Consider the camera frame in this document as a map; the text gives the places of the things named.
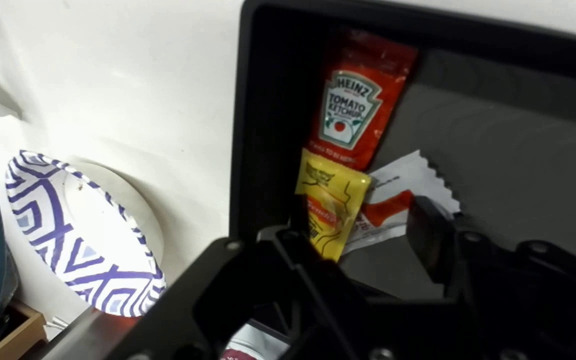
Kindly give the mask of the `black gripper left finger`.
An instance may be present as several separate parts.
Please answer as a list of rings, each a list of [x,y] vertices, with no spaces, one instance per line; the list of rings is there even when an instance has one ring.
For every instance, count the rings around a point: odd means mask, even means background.
[[[295,232],[298,239],[310,239],[307,201],[304,195],[295,195],[291,201],[290,229]]]

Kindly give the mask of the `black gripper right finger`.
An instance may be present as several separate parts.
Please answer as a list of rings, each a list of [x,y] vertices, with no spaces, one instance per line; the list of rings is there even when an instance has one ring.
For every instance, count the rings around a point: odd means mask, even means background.
[[[436,285],[452,277],[455,224],[425,196],[415,196],[407,210],[406,239],[425,274]]]

